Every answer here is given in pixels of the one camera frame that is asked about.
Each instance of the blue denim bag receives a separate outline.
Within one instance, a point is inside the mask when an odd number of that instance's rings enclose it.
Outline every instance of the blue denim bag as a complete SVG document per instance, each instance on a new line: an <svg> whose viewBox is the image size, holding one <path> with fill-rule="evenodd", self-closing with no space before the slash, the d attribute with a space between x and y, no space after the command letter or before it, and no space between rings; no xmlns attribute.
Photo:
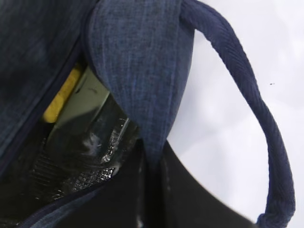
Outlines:
<svg viewBox="0 0 304 228"><path fill-rule="evenodd" d="M269 192L257 225L287 226L295 194L281 134L232 27L213 8L196 0L0 0L0 18L0 176L85 52L95 74L140 127L150 180L146 194L157 196L197 29L218 52L266 136ZM20 227L56 227L59 221L48 221L69 211L64 205L80 207L97 192L62 199Z"/></svg>

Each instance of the blue fabric handle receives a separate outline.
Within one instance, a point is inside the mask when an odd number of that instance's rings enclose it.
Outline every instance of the blue fabric handle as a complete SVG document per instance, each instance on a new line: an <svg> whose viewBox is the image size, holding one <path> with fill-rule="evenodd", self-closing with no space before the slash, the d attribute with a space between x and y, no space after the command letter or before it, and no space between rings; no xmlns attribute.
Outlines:
<svg viewBox="0 0 304 228"><path fill-rule="evenodd" d="M285 146L257 87L249 60L229 23L213 8L196 0L183 0L180 17L201 31L223 60L266 136L269 157L269 191L261 228L284 228L295 211L295 191Z"/></svg>

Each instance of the yellow object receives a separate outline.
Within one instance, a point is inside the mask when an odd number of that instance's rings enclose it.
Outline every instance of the yellow object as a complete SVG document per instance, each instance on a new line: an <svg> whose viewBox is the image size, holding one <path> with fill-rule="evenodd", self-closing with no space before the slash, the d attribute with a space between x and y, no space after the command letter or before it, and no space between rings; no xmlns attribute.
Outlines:
<svg viewBox="0 0 304 228"><path fill-rule="evenodd" d="M70 75L67 77L67 80L62 85L61 89L48 106L46 111L43 114L43 120L47 123L55 123L61 109L63 108L65 102L67 101L68 97L72 93L74 87L76 86L78 80L81 76L81 69L75 67Z"/></svg>

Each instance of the bag handle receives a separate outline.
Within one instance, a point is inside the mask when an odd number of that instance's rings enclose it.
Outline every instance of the bag handle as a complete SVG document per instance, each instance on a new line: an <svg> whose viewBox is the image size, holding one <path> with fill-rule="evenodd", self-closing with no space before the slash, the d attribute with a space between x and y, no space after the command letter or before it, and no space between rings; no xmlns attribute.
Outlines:
<svg viewBox="0 0 304 228"><path fill-rule="evenodd" d="M295 190L286 149L278 126L264 103L249 60L230 24L213 8L196 0L183 0L181 19L202 32L217 51L266 136L269 190L261 228L284 228L295 212Z"/></svg>

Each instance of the white background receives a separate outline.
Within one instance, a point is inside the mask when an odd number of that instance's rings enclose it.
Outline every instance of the white background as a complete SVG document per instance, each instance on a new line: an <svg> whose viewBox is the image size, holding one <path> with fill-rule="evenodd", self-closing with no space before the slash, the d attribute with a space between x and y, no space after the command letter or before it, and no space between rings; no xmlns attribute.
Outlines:
<svg viewBox="0 0 304 228"><path fill-rule="evenodd" d="M234 28L289 155L304 226L304 1L204 0ZM253 222L265 210L267 145L210 43L196 33L191 72L169 142L193 176Z"/></svg>

